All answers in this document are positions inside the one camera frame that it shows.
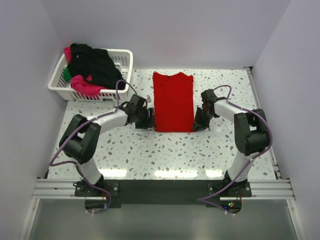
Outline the red t shirt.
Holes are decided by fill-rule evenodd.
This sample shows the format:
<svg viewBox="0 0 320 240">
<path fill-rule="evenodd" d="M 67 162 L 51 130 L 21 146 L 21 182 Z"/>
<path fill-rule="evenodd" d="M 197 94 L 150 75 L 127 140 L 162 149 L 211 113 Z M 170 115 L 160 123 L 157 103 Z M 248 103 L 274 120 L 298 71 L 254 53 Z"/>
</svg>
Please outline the red t shirt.
<svg viewBox="0 0 320 240">
<path fill-rule="evenodd" d="M 154 121 L 160 133 L 192 133 L 194 125 L 194 77 L 179 72 L 154 72 Z"/>
</svg>

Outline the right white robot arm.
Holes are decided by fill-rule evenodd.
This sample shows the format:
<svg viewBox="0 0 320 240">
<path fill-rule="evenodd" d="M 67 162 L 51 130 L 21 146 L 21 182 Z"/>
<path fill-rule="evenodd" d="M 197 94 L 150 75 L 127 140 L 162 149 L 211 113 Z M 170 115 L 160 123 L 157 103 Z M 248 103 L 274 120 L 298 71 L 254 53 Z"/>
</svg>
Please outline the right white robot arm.
<svg viewBox="0 0 320 240">
<path fill-rule="evenodd" d="M 248 174 L 256 158 L 267 152 L 273 143 L 273 134 L 265 112 L 247 109 L 232 103 L 227 97 L 217 97 L 214 90 L 201 93 L 202 107 L 196 109 L 192 129 L 196 132 L 210 127 L 213 118 L 223 117 L 233 123 L 237 152 L 226 171 L 223 185 L 214 193 L 235 196 L 248 182 Z"/>
</svg>

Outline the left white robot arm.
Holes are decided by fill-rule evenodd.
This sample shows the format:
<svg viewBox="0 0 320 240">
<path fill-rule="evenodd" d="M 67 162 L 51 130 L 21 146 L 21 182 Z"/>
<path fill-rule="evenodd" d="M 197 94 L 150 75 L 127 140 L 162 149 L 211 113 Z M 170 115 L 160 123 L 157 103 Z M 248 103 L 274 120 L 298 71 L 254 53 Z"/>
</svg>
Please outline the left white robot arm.
<svg viewBox="0 0 320 240">
<path fill-rule="evenodd" d="M 100 135 L 130 124 L 143 130 L 156 126 L 154 108 L 148 107 L 147 100 L 137 94 L 111 112 L 91 117 L 74 115 L 62 135 L 57 153 L 63 151 L 72 159 L 92 196 L 99 196 L 104 190 L 104 177 L 94 160 Z"/>
</svg>

